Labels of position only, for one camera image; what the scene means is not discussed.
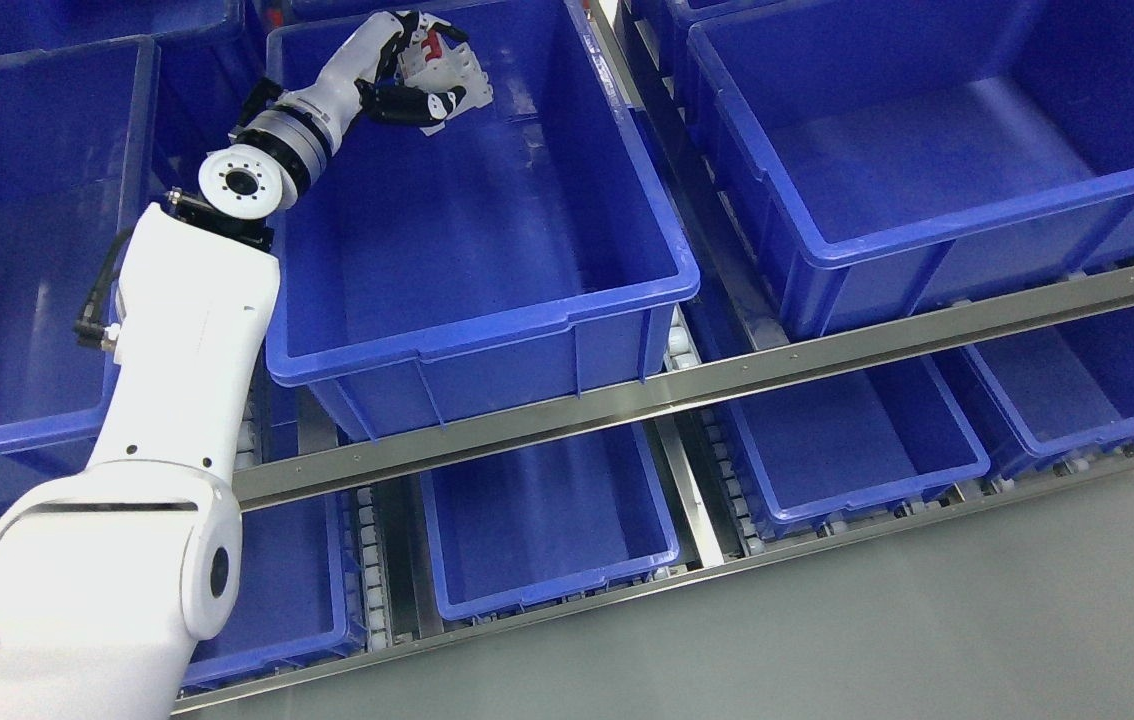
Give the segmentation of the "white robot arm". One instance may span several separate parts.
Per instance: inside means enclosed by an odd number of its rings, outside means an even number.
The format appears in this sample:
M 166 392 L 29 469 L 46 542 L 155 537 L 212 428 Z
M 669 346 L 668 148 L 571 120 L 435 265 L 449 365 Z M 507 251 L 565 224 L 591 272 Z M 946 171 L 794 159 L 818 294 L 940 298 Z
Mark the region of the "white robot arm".
M 359 119 L 433 135 L 486 105 L 468 36 L 374 12 L 310 86 L 261 79 L 198 190 L 120 232 L 75 323 L 119 374 L 83 471 L 0 516 L 0 719 L 166 719 L 242 588 L 235 456 L 280 291 L 266 219 Z

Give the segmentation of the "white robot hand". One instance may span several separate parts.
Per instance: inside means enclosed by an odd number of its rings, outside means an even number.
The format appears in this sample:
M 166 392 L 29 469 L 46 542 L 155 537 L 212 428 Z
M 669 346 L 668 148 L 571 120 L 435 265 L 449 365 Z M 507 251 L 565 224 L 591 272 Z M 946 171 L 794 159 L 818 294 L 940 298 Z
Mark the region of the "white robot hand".
M 371 122 L 440 129 L 467 96 L 463 86 L 442 92 L 406 85 L 375 85 L 392 70 L 395 58 L 412 51 L 442 59 L 447 42 L 466 44 L 468 35 L 449 20 L 417 10 L 375 12 L 335 50 L 312 85 L 302 90 L 302 108 L 325 126 L 348 126 L 357 115 Z

